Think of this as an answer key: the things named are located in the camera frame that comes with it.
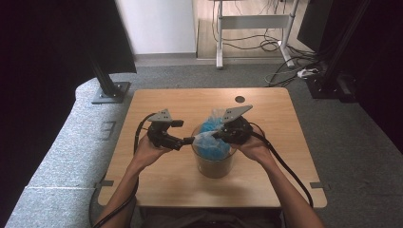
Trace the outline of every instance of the human arm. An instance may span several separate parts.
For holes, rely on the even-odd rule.
[[[171,149],[163,147],[155,147],[145,135],[139,141],[139,146],[133,156],[130,164],[125,170],[115,193],[107,203],[104,211],[97,219],[97,223],[105,216],[109,215],[113,210],[122,205],[131,195],[140,173],[150,164],[154,163],[162,154]],[[111,218],[102,227],[128,227],[131,220],[134,203],[131,201],[121,212]]]
[[[262,135],[256,127],[254,131]],[[231,144],[231,146],[240,150],[247,158],[258,162],[266,171],[278,196],[288,227],[324,227],[316,212],[278,168],[264,142],[251,137],[243,145]]]

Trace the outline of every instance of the white wall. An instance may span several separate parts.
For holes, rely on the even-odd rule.
[[[116,0],[116,5],[134,54],[196,53],[192,0]]]

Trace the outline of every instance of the gray carpet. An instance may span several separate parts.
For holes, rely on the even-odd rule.
[[[262,87],[264,76],[277,67],[138,67],[138,74],[112,76],[114,81],[131,82],[123,104],[91,104],[98,82],[81,85],[63,129],[7,227],[89,226],[89,217],[94,219],[102,209],[90,203],[94,183],[107,170],[136,89]],[[326,226],[403,227],[403,158],[382,130],[359,104],[313,100],[301,79],[287,88],[319,177],[327,186],[328,205],[317,210]]]

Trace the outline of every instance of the human hand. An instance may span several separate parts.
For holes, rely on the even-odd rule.
[[[264,135],[258,127],[254,125],[252,127],[254,132],[260,134],[261,136]],[[269,162],[274,161],[266,144],[254,136],[251,136],[250,139],[242,145],[231,144],[231,147],[240,150],[247,158],[259,163],[263,163],[263,161],[267,160],[269,160]]]
[[[148,165],[154,163],[162,154],[171,150],[172,149],[165,147],[154,146],[151,140],[148,139],[148,136],[144,135],[139,141],[139,146],[137,147],[137,151],[134,153],[128,169],[141,171]]]

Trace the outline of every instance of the forearm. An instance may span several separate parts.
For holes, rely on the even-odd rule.
[[[115,193],[110,198],[107,203],[104,211],[101,213],[97,222],[101,219],[109,215],[116,208],[121,206],[131,195],[136,182],[139,178],[141,170],[140,169],[127,169],[125,175],[123,176],[121,182],[119,183],[118,188]],[[105,225],[102,227],[128,227],[128,223],[130,222],[130,218],[133,212],[133,200],[116,216],[111,218]]]
[[[294,185],[288,181],[273,158],[265,157],[259,163],[269,176],[289,227],[324,227],[316,212]]]

